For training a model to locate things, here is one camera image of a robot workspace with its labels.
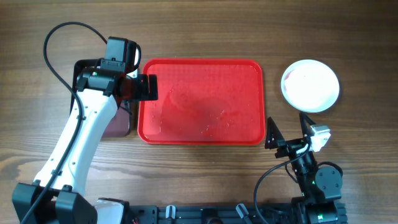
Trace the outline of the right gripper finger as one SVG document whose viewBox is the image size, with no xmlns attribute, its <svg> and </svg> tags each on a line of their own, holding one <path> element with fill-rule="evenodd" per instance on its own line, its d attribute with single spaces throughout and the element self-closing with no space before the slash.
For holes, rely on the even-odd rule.
<svg viewBox="0 0 398 224">
<path fill-rule="evenodd" d="M 308 130 L 307 125 L 309 124 L 310 126 L 312 126 L 315 124 L 315 122 L 312 121 L 304 112 L 299 113 L 299 118 L 302 134 L 304 136 L 308 136 L 310 134 L 310 131 Z"/>
<path fill-rule="evenodd" d="M 285 139 L 281 132 L 279 131 L 274 120 L 269 117 L 267 119 L 267 132 L 266 132 L 266 142 L 265 148 L 278 148 L 285 145 Z"/>
</svg>

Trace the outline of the white plate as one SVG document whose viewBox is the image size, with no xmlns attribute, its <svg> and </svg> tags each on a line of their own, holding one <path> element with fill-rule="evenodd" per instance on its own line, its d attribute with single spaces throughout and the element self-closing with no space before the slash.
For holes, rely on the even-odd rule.
<svg viewBox="0 0 398 224">
<path fill-rule="evenodd" d="M 335 72 L 318 60 L 299 60 L 289 65 L 280 81 L 285 100 L 295 109 L 320 113 L 331 108 L 340 95 Z"/>
</svg>

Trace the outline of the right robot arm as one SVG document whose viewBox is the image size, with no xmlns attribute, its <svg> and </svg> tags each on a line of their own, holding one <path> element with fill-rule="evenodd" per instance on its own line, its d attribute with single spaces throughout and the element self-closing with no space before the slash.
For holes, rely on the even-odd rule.
<svg viewBox="0 0 398 224">
<path fill-rule="evenodd" d="M 282 165 L 292 166 L 302 195 L 291 201 L 291 214 L 296 223 L 347 223 L 345 205 L 339 203 L 343 186 L 343 170 L 332 162 L 317 162 L 320 152 L 331 137 L 328 126 L 316 124 L 305 113 L 299 113 L 302 137 L 284 139 L 274 120 L 267 119 L 266 149 L 275 149 L 275 157 L 288 157 Z"/>
</svg>

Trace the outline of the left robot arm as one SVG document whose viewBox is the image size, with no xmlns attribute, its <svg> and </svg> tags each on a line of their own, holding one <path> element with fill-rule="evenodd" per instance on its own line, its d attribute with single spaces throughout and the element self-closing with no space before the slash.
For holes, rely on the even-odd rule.
<svg viewBox="0 0 398 224">
<path fill-rule="evenodd" d="M 88 171 L 106 127 L 124 100 L 157 100 L 157 76 L 85 68 L 53 153 L 31 184 L 17 184 L 12 202 L 21 223 L 129 223 L 129 203 L 85 198 Z"/>
</svg>

